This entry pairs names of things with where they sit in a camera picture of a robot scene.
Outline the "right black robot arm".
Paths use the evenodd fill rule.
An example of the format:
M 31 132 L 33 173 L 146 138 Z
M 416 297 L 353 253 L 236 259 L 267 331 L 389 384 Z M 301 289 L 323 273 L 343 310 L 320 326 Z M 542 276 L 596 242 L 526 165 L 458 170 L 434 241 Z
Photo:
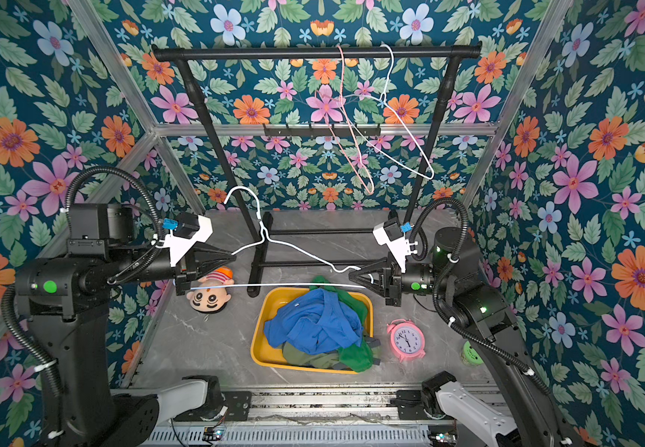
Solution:
M 468 209 L 457 199 L 436 199 L 410 230 L 391 218 L 375 226 L 373 235 L 389 255 L 350 273 L 350 281 L 393 307 L 406 294 L 430 296 L 443 324 L 467 340 L 488 368 L 510 415 L 465 391 L 449 372 L 423 382 L 425 411 L 454 419 L 484 446 L 583 445 L 533 366 L 510 306 L 482 277 Z

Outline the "white wire hanger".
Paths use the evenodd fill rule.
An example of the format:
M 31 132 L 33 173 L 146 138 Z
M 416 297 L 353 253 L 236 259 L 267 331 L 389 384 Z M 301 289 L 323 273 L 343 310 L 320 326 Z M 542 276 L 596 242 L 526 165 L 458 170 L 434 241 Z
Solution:
M 389 84 L 391 83 L 392 69 L 394 68 L 394 65 L 395 65 L 395 55 L 394 55 L 394 51 L 392 50 L 391 46 L 389 46 L 388 44 L 382 43 L 381 48 L 385 48 L 385 50 L 387 50 L 387 52 L 389 54 L 389 59 L 391 60 L 391 62 L 389 63 L 388 71 L 387 71 L 387 74 L 386 74 L 386 77 L 385 77 L 384 87 L 382 88 L 381 93 L 377 97 L 372 97 L 372 99 L 375 102 L 378 102 L 379 104 L 383 105 L 385 110 L 390 111 L 392 113 L 393 117 L 395 117 L 397 119 L 398 124 L 402 126 L 402 128 L 404 129 L 404 132 L 407 134 L 407 136 L 412 139 L 415 147 L 417 147 L 417 151 L 421 155 L 422 160 L 427 163 L 427 167 L 422 168 L 421 165 L 420 165 L 420 167 L 418 169 L 412 169 L 409 166 L 407 166 L 404 163 L 402 163 L 399 160 L 397 160 L 396 158 L 392 158 L 391 156 L 388 156 L 387 154 L 385 154 L 385 156 L 389 160 L 393 161 L 399 167 L 405 169 L 406 171 L 409 171 L 409 172 L 413 173 L 414 175 L 417 175 L 418 178 L 424 179 L 424 180 L 427 180 L 427 181 L 432 181 L 434 179 L 434 176 L 435 176 L 435 171 L 434 171 L 434 168 L 431 165 L 430 157 L 426 155 L 426 153 L 424 152 L 424 148 L 419 143 L 419 139 L 417 139 L 417 136 L 415 136 L 415 134 L 413 134 L 413 132 L 409 129 L 408 124 L 404 121 L 402 116 L 399 114 L 398 110 L 396 108 L 392 107 L 389 104 L 389 98 L 388 98 Z

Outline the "pink wire hanger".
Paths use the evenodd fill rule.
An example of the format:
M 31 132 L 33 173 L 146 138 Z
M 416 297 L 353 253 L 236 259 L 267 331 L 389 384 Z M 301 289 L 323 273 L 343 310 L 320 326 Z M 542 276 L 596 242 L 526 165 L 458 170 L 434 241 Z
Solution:
M 358 163 L 355 164 L 352 161 L 352 157 L 348 154 L 347 149 L 339 143 L 338 147 L 341 154 L 344 156 L 345 160 L 348 162 L 348 167 L 352 169 L 352 172 L 355 174 L 355 177 L 360 182 L 361 187 L 365 191 L 367 196 L 371 196 L 376 191 L 374 187 L 374 179 L 372 173 L 370 173 L 368 167 L 363 163 L 363 153 L 361 152 L 361 144 L 358 138 L 366 141 L 366 136 L 358 129 L 358 127 L 351 121 L 350 116 L 346 110 L 346 97 L 344 94 L 344 83 L 345 83 L 345 68 L 346 68 L 346 57 L 343 48 L 337 44 L 336 49 L 339 52 L 340 56 L 340 73 L 339 73 L 339 85 L 337 88 L 337 93 L 333 97 L 337 100 L 339 105 L 339 111 L 342 115 L 339 122 L 347 127 L 348 132 L 350 133 L 350 138 L 354 145 L 356 156 L 358 158 Z

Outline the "olive green tank top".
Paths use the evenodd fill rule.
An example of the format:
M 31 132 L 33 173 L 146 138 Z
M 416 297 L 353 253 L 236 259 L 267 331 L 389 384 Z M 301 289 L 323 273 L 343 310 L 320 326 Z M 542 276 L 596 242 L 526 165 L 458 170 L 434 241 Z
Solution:
M 292 344 L 286 343 L 282 346 L 282 355 L 283 359 L 292 366 L 322 370 L 350 371 L 350 367 L 345 363 L 342 363 L 340 360 L 337 351 L 310 355 L 295 348 Z

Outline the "blue tank top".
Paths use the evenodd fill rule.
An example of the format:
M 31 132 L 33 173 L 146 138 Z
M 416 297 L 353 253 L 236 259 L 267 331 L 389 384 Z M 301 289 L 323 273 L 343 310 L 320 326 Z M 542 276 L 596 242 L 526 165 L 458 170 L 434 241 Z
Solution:
M 354 340 L 350 329 L 354 314 L 344 311 L 332 292 L 319 288 L 281 307 L 264 324 L 264 335 L 272 348 L 290 343 L 310 354 L 335 351 L 345 340 Z

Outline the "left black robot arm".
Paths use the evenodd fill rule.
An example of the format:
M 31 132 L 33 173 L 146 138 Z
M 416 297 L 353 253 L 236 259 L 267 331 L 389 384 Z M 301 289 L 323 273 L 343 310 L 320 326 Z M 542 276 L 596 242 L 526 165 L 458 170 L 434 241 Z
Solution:
M 152 210 L 146 245 L 133 235 L 132 211 L 120 204 L 80 203 L 89 178 L 107 173 L 128 182 L 148 206 L 146 187 L 114 167 L 84 169 L 65 194 L 66 252 L 22 266 L 1 300 L 7 329 L 37 361 L 44 399 L 42 446 L 138 446 L 160 423 L 179 415 L 225 413 L 212 375 L 184 378 L 159 390 L 111 390 L 106 331 L 111 292 L 127 283 L 171 281 L 177 292 L 233 260 L 212 247 L 212 222 L 182 213 L 169 220 Z

